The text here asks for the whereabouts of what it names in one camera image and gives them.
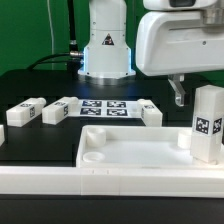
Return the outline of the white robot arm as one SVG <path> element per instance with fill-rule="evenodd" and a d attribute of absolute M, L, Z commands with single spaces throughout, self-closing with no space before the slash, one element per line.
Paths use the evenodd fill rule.
<path fill-rule="evenodd" d="M 135 75 L 166 75 L 175 103 L 187 104 L 186 73 L 224 70 L 224 0 L 143 0 L 136 48 L 126 44 L 124 0 L 89 0 L 90 41 L 79 77 L 115 85 Z"/>

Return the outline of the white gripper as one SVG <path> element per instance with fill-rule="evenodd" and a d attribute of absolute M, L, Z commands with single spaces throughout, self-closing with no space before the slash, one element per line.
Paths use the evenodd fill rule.
<path fill-rule="evenodd" d="M 136 65 L 147 76 L 169 75 L 175 104 L 187 106 L 179 73 L 224 69 L 224 26 L 205 25 L 199 11 L 149 12 L 137 31 Z"/>

